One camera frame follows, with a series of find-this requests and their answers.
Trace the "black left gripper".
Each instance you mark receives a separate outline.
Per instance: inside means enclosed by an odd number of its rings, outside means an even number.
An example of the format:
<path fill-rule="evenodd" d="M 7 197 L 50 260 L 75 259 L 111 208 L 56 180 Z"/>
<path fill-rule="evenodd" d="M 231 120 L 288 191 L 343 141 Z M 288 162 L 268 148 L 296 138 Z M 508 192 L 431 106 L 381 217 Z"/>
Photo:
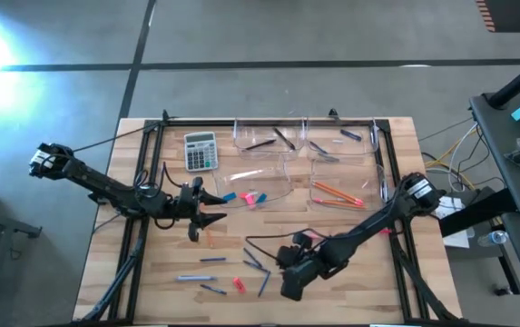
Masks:
<path fill-rule="evenodd" d="M 191 242 L 199 241 L 199 230 L 225 218 L 226 213 L 200 213 L 200 203 L 205 205 L 225 204 L 227 201 L 218 196 L 208 193 L 203 187 L 203 179 L 197 176 L 193 179 L 191 186 L 184 183 L 180 193 L 172 202 L 172 222 L 180 219 L 190 219 L 188 226 L 188 237 Z"/>

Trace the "black mat red stripes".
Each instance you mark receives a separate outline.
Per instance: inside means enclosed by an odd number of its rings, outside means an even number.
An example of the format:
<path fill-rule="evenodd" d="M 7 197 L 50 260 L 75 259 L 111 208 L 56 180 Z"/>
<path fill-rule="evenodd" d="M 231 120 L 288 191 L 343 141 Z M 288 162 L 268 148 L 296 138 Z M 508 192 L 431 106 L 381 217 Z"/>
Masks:
<path fill-rule="evenodd" d="M 490 33 L 520 33 L 520 0 L 475 0 Z"/>

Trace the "black aluminium rig frame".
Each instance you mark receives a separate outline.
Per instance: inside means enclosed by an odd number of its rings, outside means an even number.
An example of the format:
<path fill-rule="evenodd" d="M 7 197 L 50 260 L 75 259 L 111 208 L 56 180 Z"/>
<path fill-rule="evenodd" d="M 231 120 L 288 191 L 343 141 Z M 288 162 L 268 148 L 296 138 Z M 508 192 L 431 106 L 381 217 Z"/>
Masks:
<path fill-rule="evenodd" d="M 216 170 L 224 164 L 247 159 L 233 145 L 235 119 L 181 118 L 169 119 L 167 123 L 160 119 L 124 119 L 113 146 L 108 174 L 130 183 L 147 171 L 151 182 L 165 193 L 176 194 L 181 183 L 192 179 L 185 168 L 186 134 L 216 134 L 219 154 Z M 348 119 L 374 120 L 378 127 L 378 149 L 373 154 L 340 161 L 382 165 L 394 185 L 393 194 L 407 175 L 425 175 L 410 119 Z M 387 227 L 391 234 L 378 233 L 362 243 L 345 269 L 327 280 L 316 278 L 304 288 L 300 301 L 283 297 L 280 294 L 283 270 L 277 264 L 277 253 L 281 246 L 293 244 L 294 233 L 310 231 L 323 237 L 346 233 L 380 210 L 356 213 L 311 209 L 309 178 L 311 164 L 318 160 L 309 157 L 306 139 L 299 154 L 285 160 L 292 192 L 278 202 L 255 210 L 222 205 L 204 207 L 206 213 L 227 214 L 206 227 L 211 229 L 213 249 L 207 243 L 205 229 L 199 231 L 197 243 L 190 241 L 186 221 L 127 220 L 116 218 L 112 207 L 101 207 L 96 216 L 100 230 L 91 239 L 74 323 L 166 327 L 464 325 L 441 232 L 432 213 L 394 221 Z M 214 171 L 204 173 L 202 179 L 208 192 L 219 197 L 212 177 Z M 244 260 L 252 263 L 242 250 L 244 247 L 271 272 L 260 298 L 258 292 L 265 273 L 243 263 Z M 209 257 L 227 260 L 200 262 L 201 258 Z M 218 279 L 177 282 L 175 278 L 179 275 L 209 275 Z M 245 284 L 244 294 L 234 287 L 234 277 Z M 202 289 L 200 284 L 220 288 L 228 294 Z"/>

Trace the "thick black beam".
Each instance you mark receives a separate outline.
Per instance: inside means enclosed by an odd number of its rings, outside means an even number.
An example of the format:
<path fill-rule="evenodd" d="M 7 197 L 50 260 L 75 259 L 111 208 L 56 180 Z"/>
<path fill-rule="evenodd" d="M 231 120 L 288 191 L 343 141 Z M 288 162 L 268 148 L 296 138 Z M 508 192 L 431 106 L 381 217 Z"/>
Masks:
<path fill-rule="evenodd" d="M 475 191 L 475 195 L 465 208 L 451 213 L 439 221 L 441 235 L 447 237 L 503 213 L 516 211 L 517 206 L 507 188 L 494 192 L 490 187 L 485 187 Z"/>

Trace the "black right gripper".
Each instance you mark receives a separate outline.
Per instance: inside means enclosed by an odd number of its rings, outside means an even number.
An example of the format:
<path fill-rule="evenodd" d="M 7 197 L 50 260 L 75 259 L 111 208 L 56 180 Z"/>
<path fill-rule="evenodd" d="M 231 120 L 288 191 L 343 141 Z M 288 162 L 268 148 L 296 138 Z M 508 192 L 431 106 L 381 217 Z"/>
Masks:
<path fill-rule="evenodd" d="M 305 233 L 295 233 L 292 242 L 296 245 L 281 246 L 277 253 L 277 264 L 281 270 L 292 269 L 296 272 L 313 272 L 313 254 L 306 249 L 312 247 L 313 239 Z"/>

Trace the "white paper sheet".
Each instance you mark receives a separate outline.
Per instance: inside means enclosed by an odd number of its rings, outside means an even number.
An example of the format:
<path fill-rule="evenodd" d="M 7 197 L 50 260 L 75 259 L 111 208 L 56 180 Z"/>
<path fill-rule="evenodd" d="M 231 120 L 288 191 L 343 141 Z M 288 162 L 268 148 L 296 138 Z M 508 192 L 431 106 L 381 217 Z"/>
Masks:
<path fill-rule="evenodd" d="M 464 208 L 465 205 L 461 202 L 459 198 L 442 196 L 439 199 L 439 206 L 435 210 L 435 216 L 439 220 L 442 220 L 446 218 L 448 215 L 459 212 Z M 470 248 L 467 230 L 462 230 L 461 232 L 453 233 L 449 236 L 444 236 L 443 242 L 445 246 L 449 247 L 463 249 Z"/>

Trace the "black pen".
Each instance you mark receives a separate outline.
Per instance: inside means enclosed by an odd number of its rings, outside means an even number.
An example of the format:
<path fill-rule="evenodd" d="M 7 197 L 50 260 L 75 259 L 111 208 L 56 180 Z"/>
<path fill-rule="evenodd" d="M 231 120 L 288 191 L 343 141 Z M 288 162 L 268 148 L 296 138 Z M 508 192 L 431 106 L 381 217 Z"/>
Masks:
<path fill-rule="evenodd" d="M 291 151 L 296 150 L 296 146 L 294 145 L 294 143 L 292 143 L 277 127 L 273 126 L 272 130 L 283 141 L 283 143 L 288 146 L 288 148 Z"/>
<path fill-rule="evenodd" d="M 267 145 L 270 145 L 270 144 L 274 144 L 275 142 L 276 142 L 275 139 L 269 139 L 267 141 L 264 141 L 264 142 L 261 142 L 261 143 L 258 143 L 258 144 L 254 144 L 254 145 L 251 145 L 251 146 L 248 146 L 248 147 L 244 148 L 243 150 L 244 151 L 251 151 L 251 150 L 257 149 L 257 148 L 262 147 L 262 146 L 267 146 Z"/>

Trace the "clear plastic bin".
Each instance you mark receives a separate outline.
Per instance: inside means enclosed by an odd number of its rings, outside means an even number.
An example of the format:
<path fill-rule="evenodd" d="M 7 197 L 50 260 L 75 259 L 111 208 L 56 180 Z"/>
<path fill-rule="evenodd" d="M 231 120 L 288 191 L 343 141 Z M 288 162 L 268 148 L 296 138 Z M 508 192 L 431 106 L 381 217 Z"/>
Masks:
<path fill-rule="evenodd" d="M 393 191 L 385 169 L 375 162 L 318 160 L 311 164 L 309 206 L 316 211 L 373 213 L 387 203 Z M 315 198 L 362 204 L 366 209 L 314 203 Z"/>
<path fill-rule="evenodd" d="M 352 159 L 373 154 L 378 149 L 378 127 L 374 120 L 309 118 L 307 120 L 306 146 L 308 155 L 312 159 L 322 160 L 319 153 L 309 145 L 309 141 L 319 145 L 330 156 L 339 160 Z M 357 142 L 342 135 L 339 130 L 345 129 L 362 137 Z"/>
<path fill-rule="evenodd" d="M 277 127 L 294 145 L 291 151 L 287 145 L 273 132 Z M 236 118 L 233 124 L 233 145 L 240 156 L 247 159 L 292 159 L 295 158 L 305 144 L 307 123 L 305 118 Z M 251 151 L 243 149 L 269 139 L 274 144 L 262 146 Z"/>
<path fill-rule="evenodd" d="M 292 192 L 285 159 L 241 159 L 233 165 L 224 164 L 212 173 L 212 177 L 219 197 L 228 193 L 238 195 L 222 205 L 229 209 L 264 209 Z M 250 209 L 245 199 L 240 198 L 240 193 L 253 194 L 255 201 L 265 193 L 267 200 Z"/>

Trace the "clear water bottle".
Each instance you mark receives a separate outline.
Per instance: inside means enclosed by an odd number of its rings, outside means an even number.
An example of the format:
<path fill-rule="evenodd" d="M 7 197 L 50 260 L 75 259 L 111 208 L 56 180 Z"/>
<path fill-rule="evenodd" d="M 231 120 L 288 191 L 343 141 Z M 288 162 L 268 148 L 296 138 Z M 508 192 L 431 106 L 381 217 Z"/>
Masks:
<path fill-rule="evenodd" d="M 477 244 L 482 247 L 491 247 L 502 245 L 509 240 L 509 235 L 506 231 L 496 230 L 490 233 L 481 235 L 477 239 Z"/>

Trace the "grey desk calculator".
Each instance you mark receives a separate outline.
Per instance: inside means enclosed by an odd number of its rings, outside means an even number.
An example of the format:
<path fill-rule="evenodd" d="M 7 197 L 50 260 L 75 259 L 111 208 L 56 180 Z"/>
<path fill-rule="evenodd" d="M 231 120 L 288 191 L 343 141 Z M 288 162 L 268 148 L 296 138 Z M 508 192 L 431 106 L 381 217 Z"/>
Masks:
<path fill-rule="evenodd" d="M 218 146 L 214 132 L 186 134 L 184 141 L 185 168 L 189 173 L 215 170 L 219 166 Z"/>

